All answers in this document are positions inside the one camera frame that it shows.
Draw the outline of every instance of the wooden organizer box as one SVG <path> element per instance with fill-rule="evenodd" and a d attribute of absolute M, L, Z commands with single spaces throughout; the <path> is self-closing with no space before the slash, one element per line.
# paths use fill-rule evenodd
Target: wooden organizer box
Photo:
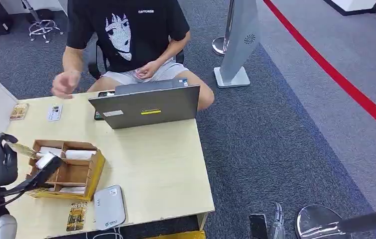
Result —
<path fill-rule="evenodd" d="M 36 140 L 32 148 L 36 152 L 39 152 L 42 146 L 61 148 L 60 157 L 65 163 L 46 181 L 46 184 L 53 186 L 54 191 L 35 190 L 29 193 L 29 195 L 36 198 L 66 198 L 91 201 L 106 161 L 101 151 L 90 143 L 60 140 Z M 64 153 L 67 150 L 95 150 L 96 154 L 93 154 L 89 160 L 68 159 Z M 35 163 L 40 158 L 37 156 L 29 160 L 29 165 L 32 166 L 32 169 L 26 178 L 31 177 L 39 171 Z M 85 187 L 85 191 L 83 194 L 59 192 L 63 187 Z"/>

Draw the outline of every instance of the spiral logo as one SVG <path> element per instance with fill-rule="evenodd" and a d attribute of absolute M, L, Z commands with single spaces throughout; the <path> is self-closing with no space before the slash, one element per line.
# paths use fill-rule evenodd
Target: spiral logo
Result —
<path fill-rule="evenodd" d="M 248 34 L 245 39 L 244 43 L 247 45 L 251 45 L 255 42 L 255 35 L 254 34 Z"/>

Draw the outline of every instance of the smartphone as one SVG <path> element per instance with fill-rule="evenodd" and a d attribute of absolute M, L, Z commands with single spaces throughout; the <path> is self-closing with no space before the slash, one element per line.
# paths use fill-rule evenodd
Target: smartphone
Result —
<path fill-rule="evenodd" d="M 104 97 L 104 96 L 113 96 L 115 94 L 115 91 L 104 91 L 104 92 L 99 92 L 98 97 Z M 101 116 L 100 113 L 97 111 L 94 114 L 94 119 L 95 120 L 104 120 L 103 117 Z"/>
<path fill-rule="evenodd" d="M 268 239 L 264 214 L 250 214 L 251 239 Z"/>

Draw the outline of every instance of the man's leg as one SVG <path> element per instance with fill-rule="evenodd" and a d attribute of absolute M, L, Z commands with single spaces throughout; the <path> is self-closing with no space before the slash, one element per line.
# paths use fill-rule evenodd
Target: man's leg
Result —
<path fill-rule="evenodd" d="M 95 92 L 95 91 L 113 91 L 116 86 L 120 86 L 116 80 L 113 80 L 110 77 L 102 76 L 99 78 L 89 89 L 87 92 Z"/>
<path fill-rule="evenodd" d="M 200 97 L 198 99 L 198 110 L 208 108 L 214 102 L 214 93 L 198 76 L 191 71 L 182 71 L 176 77 L 188 78 L 189 85 L 200 85 Z"/>

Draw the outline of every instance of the wooden desk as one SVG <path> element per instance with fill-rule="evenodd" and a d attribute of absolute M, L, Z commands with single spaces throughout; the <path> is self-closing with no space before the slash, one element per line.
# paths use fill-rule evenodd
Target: wooden desk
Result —
<path fill-rule="evenodd" d="M 194 119 L 113 130 L 94 120 L 88 98 L 97 93 L 75 94 L 71 100 L 57 97 L 29 99 L 24 120 L 12 121 L 7 133 L 32 146 L 35 139 L 90 142 L 106 163 L 97 189 L 119 184 L 125 199 L 122 226 L 198 215 L 202 230 L 207 213 L 214 211 L 201 143 Z M 59 121 L 48 122 L 51 104 L 63 104 Z M 29 172 L 28 158 L 18 157 L 19 177 Z M 94 231 L 94 207 L 90 203 L 84 229 L 66 232 L 73 200 L 32 198 L 23 195 L 7 208 L 18 221 L 17 238 L 41 239 Z"/>

